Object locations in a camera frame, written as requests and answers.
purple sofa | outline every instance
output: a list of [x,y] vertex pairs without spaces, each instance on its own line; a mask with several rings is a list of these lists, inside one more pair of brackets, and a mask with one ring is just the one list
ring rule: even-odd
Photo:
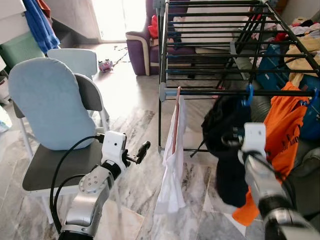
[[[145,0],[146,20],[142,31],[126,32],[126,43],[130,61],[136,75],[154,75],[159,73],[159,47],[150,47],[150,34],[148,26],[151,25],[151,18],[156,14],[153,9],[153,0]],[[172,13],[185,13],[187,8],[172,8]],[[169,54],[194,54],[194,47],[180,47],[174,50],[167,48]]]

tile floor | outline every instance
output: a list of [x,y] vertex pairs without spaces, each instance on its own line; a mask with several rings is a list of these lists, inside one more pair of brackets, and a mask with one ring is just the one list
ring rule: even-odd
[[[110,45],[84,45],[96,49],[100,59],[108,58]],[[121,240],[263,240],[261,220],[244,227],[235,222],[233,207],[222,202],[214,189],[217,159],[199,152],[193,158],[185,153],[182,191],[186,207],[176,214],[154,215],[164,168],[158,153],[158,76],[135,76],[131,64],[120,62],[112,72],[99,73],[95,83],[101,91],[111,130],[125,132],[127,148],[135,152],[146,140],[151,148],[141,165],[131,165],[118,180],[123,207],[119,217],[113,202],[114,192],[103,208],[96,239]],[[188,124],[186,147],[196,147],[202,140],[201,123],[213,104],[212,99],[186,101]],[[26,195],[21,187],[29,160],[12,105],[5,106],[13,127],[0,134],[0,239],[53,240],[58,235],[48,224],[39,198]],[[162,145],[169,131],[174,101],[162,108]],[[26,123],[27,131],[32,131]],[[35,150],[38,143],[32,140]],[[63,218],[72,200],[63,196],[59,214]]]

clothes drying rack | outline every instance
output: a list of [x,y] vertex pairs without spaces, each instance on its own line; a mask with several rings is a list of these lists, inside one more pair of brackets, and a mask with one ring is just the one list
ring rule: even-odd
[[[205,81],[215,80],[218,84],[212,86],[181,86],[180,95],[187,96],[249,96],[246,89],[219,89],[224,81],[247,81],[248,84],[253,82],[259,73],[316,73],[320,77],[320,66],[314,60],[313,56],[307,51],[296,35],[291,31],[289,26],[281,19],[279,14],[273,9],[268,1],[265,0],[227,0],[227,1],[171,1],[171,0],[154,0],[153,6],[156,9],[158,21],[159,37],[159,105],[158,105],[158,148],[163,150],[161,145],[162,133],[162,102],[168,96],[177,95],[176,86],[167,86],[168,80],[184,81]],[[250,11],[245,12],[207,12],[207,13],[187,13],[181,9],[187,8],[237,8],[247,7]],[[226,16],[243,16],[248,20],[217,20],[217,21],[173,21],[173,17],[226,17]],[[265,24],[280,24],[282,30],[265,30]],[[181,31],[181,29],[192,29],[191,31]],[[249,41],[253,33],[259,33],[257,41]],[[287,40],[282,42],[263,41],[264,33],[286,33]],[[168,38],[192,38],[193,42],[167,42]],[[197,39],[203,38],[223,38],[230,41],[220,42],[199,42]],[[245,45],[255,45],[254,54],[242,54]],[[261,54],[261,46],[270,44],[295,45],[299,54]],[[168,54],[169,47],[229,47],[229,53],[203,53],[203,54]],[[236,58],[253,57],[251,69],[235,68]],[[258,57],[287,57],[293,61],[299,58],[305,58],[312,69],[292,70],[292,69],[257,69],[256,63]],[[227,74],[240,74],[241,77],[226,79]],[[185,75],[210,76],[219,75],[220,78],[214,79],[191,79]],[[255,90],[254,96],[304,96],[313,97],[317,91],[295,91],[295,90]],[[193,152],[196,149],[185,148],[184,151]],[[206,149],[199,149],[198,152],[208,152]]]

chair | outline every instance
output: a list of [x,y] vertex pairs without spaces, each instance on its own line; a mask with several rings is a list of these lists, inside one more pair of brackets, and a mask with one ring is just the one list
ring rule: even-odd
[[[80,48],[53,48],[47,52],[49,58],[57,59],[63,62],[67,67],[76,74],[82,74],[93,80],[93,76],[98,72],[97,54],[89,49]],[[109,119],[106,110],[105,118]]]
[[[30,158],[22,188],[41,197],[48,221],[53,219],[49,208],[52,177],[61,157],[73,144],[95,135],[96,129],[87,110],[99,111],[102,120],[103,101],[96,85],[88,77],[73,74],[62,62],[52,58],[34,58],[17,64],[9,74],[9,93],[13,100],[23,141]],[[40,145],[33,154],[23,118],[26,117]],[[101,163],[102,145],[85,141],[70,153],[61,165],[59,184],[75,174],[86,174]],[[69,181],[60,194],[78,191],[79,179]]]
[[[173,8],[174,13],[186,13],[188,8]],[[156,14],[153,0],[145,1],[146,19],[142,31],[128,31],[125,33],[130,61],[136,75],[154,75],[159,73],[159,46],[150,47],[150,34],[148,26],[151,25],[152,16]],[[195,54],[194,47],[167,48],[170,54]]]

